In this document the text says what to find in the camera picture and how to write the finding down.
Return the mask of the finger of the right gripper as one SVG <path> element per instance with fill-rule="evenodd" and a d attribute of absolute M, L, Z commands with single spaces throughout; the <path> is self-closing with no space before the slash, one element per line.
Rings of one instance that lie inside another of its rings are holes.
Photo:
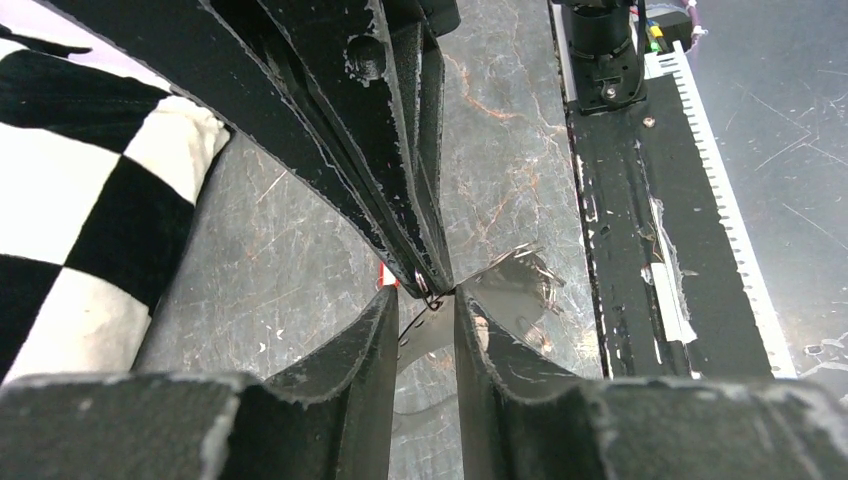
<path fill-rule="evenodd" d="M 438 207 L 444 63 L 452 1 L 267 1 L 300 61 L 303 110 L 335 134 L 374 247 L 413 295 L 453 287 Z"/>
<path fill-rule="evenodd" d="M 342 214 L 382 260 L 345 152 L 303 110 L 305 74 L 265 2 L 51 1 L 48 8 L 249 137 Z"/>

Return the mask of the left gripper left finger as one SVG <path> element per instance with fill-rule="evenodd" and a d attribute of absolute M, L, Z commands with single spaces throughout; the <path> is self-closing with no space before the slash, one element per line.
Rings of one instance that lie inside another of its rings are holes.
<path fill-rule="evenodd" d="M 398 293 L 277 374 L 51 374 L 1 392 L 5 479 L 384 479 Z"/>

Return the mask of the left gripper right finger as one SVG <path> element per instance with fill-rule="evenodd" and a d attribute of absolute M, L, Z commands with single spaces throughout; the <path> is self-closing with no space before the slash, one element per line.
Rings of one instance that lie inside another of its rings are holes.
<path fill-rule="evenodd" d="M 791 380 L 591 380 L 455 300 L 468 479 L 843 479 L 847 413 Z"/>

